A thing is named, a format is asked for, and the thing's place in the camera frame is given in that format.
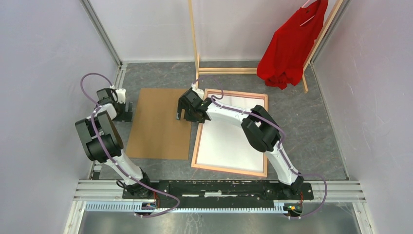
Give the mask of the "seascape photo print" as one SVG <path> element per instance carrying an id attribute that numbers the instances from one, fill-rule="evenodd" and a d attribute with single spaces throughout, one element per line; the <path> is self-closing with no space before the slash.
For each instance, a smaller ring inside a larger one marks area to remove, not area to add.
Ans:
<path id="1" fill-rule="evenodd" d="M 266 107 L 258 94 L 225 94 L 212 103 L 212 119 L 198 125 L 191 166 L 193 168 L 267 177 L 267 158 L 248 142 L 241 122 L 256 105 Z"/>

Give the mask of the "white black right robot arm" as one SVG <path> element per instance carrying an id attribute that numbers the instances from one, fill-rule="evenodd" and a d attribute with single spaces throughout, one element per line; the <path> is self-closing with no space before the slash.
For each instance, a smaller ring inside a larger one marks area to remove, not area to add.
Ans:
<path id="1" fill-rule="evenodd" d="M 303 176 L 293 166 L 283 148 L 285 132 L 261 105 L 242 108 L 222 103 L 212 95 L 202 99 L 201 89 L 189 88 L 178 99 L 177 120 L 205 123 L 223 121 L 240 127 L 250 146 L 266 155 L 281 183 L 282 195 L 294 199 L 301 192 Z"/>

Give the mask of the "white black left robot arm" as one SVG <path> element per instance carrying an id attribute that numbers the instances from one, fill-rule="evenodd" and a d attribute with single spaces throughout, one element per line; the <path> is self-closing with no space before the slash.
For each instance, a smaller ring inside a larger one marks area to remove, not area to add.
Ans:
<path id="1" fill-rule="evenodd" d="M 126 195 L 149 198 L 153 185 L 147 174 L 124 152 L 123 141 L 114 125 L 115 121 L 132 120 L 132 103 L 126 103 L 126 90 L 114 87 L 97 91 L 99 98 L 93 113 L 75 123 L 81 145 L 90 161 L 105 164 L 121 177 L 117 185 Z"/>

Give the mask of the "pink wooden picture frame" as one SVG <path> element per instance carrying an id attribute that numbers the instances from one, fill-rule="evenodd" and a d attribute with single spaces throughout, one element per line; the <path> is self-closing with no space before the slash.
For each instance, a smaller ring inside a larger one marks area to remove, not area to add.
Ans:
<path id="1" fill-rule="evenodd" d="M 242 108 L 261 105 L 268 109 L 268 95 L 240 91 L 206 89 L 205 96 L 224 95 L 221 103 Z M 191 166 L 219 172 L 267 177 L 268 162 L 253 149 L 241 127 L 223 121 L 198 125 Z"/>

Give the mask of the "brown backing board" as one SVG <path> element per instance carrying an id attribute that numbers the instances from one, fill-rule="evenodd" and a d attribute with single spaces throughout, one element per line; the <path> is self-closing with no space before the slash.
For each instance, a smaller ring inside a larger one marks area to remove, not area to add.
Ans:
<path id="1" fill-rule="evenodd" d="M 177 120 L 186 89 L 143 88 L 133 117 L 126 154 L 130 158 L 187 160 L 191 123 Z"/>

